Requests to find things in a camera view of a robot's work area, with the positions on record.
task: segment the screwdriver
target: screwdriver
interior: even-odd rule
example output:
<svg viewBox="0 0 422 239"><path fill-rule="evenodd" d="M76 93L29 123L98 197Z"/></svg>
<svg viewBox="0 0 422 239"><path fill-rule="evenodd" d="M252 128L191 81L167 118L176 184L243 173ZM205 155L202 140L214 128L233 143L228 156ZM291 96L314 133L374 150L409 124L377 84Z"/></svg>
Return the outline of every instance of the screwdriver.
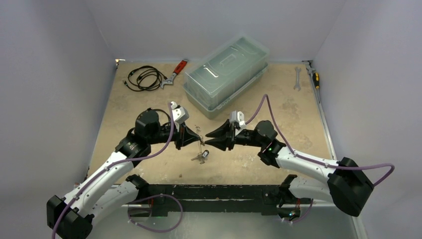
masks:
<svg viewBox="0 0 422 239"><path fill-rule="evenodd" d="M318 103L321 103L321 100L319 99L319 74L317 72L315 72L312 76L312 80L316 89L316 97L318 99Z"/></svg>

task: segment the wooden table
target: wooden table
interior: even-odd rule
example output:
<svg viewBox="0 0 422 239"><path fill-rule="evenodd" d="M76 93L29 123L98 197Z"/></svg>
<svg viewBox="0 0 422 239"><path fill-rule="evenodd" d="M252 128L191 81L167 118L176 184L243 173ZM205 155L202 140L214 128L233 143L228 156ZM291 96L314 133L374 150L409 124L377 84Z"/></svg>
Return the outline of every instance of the wooden table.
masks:
<svg viewBox="0 0 422 239"><path fill-rule="evenodd" d="M233 110L242 111L245 118L249 119L265 93L270 97L277 124L292 147L308 154L331 159L305 65L269 64L269 69L260 82L213 120L206 118L186 98L182 87L183 72L176 77L173 86L167 85L163 90L158 89L153 92L129 90L122 81L127 78L131 70L143 65L154 66L165 76L170 76L177 64L120 63L88 175L108 159L120 140L126 136L127 131L134 127L136 117L147 108L167 111L167 102L175 101L189 112L187 126L195 131L197 125L202 129L200 134L205 135L222 125ZM297 66L302 69L300 72L302 89L299 92L293 90ZM160 120L164 123L167 118L160 113ZM266 103L248 128L254 129L260 120L271 120ZM152 152L158 151L163 145L152 145ZM171 143L162 154L142 161L117 183L123 182L128 175L139 174L147 182L158 184L280 184L288 174L295 173L265 165L257 156L259 149L256 147L236 145L232 151L226 152L211 146L204 148L208 149L210 154L205 164L199 164L198 161L191 161L199 152L197 143L185 146L181 150L177 150Z"/></svg>

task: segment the silver wrench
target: silver wrench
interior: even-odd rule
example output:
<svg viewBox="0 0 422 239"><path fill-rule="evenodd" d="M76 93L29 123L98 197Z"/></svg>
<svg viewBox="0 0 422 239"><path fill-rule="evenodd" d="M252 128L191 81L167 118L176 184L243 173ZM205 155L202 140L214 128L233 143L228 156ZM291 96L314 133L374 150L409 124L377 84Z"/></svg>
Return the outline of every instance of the silver wrench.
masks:
<svg viewBox="0 0 422 239"><path fill-rule="evenodd" d="M295 86L293 87L293 90L298 89L298 91L300 91L300 90L301 90L301 85L299 84L299 72L300 72L302 69L301 69L301 68L299 68L299 67L296 67L296 68L295 68L295 70L296 70L296 84L295 84Z"/></svg>

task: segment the gray wall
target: gray wall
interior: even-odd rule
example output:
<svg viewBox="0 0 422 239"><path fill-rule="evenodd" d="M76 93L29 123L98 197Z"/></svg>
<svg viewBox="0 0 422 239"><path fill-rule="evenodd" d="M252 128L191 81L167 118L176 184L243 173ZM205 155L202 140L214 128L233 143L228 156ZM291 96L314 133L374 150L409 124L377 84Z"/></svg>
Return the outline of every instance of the gray wall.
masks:
<svg viewBox="0 0 422 239"><path fill-rule="evenodd" d="M83 0L0 1L0 231L48 238L87 171L114 60Z"/></svg>
<svg viewBox="0 0 422 239"><path fill-rule="evenodd" d="M422 237L421 39L422 1L348 0L315 59L337 156L397 167L362 212L374 239Z"/></svg>
<svg viewBox="0 0 422 239"><path fill-rule="evenodd" d="M240 32L271 60L311 60L345 0L87 0L116 58L199 59Z"/></svg>

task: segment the coiled black cable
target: coiled black cable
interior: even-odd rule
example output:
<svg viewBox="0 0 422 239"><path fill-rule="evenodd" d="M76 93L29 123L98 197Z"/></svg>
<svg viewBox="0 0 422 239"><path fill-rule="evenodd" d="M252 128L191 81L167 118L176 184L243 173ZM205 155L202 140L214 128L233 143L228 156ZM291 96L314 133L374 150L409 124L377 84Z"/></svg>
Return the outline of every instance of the coiled black cable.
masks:
<svg viewBox="0 0 422 239"><path fill-rule="evenodd" d="M136 78L136 82L132 82L131 81L131 77L137 72L143 70L143 72L141 74L139 74L139 76ZM141 83L142 81L147 78L148 76L155 76L155 81L149 85L149 86L142 86ZM136 91L136 92L140 92L140 91L154 91L157 90L158 88L160 88L160 84L163 80L166 80L167 77L163 75L163 73L161 73L159 70L157 70L157 68L152 67L152 66L142 66L139 67L137 69L134 69L133 71L131 71L129 73L129 75L127 75L127 80L129 81L129 83L136 87L135 89L130 87L129 84L127 83L127 81L124 81L124 85L127 86L130 90L132 91Z"/></svg>

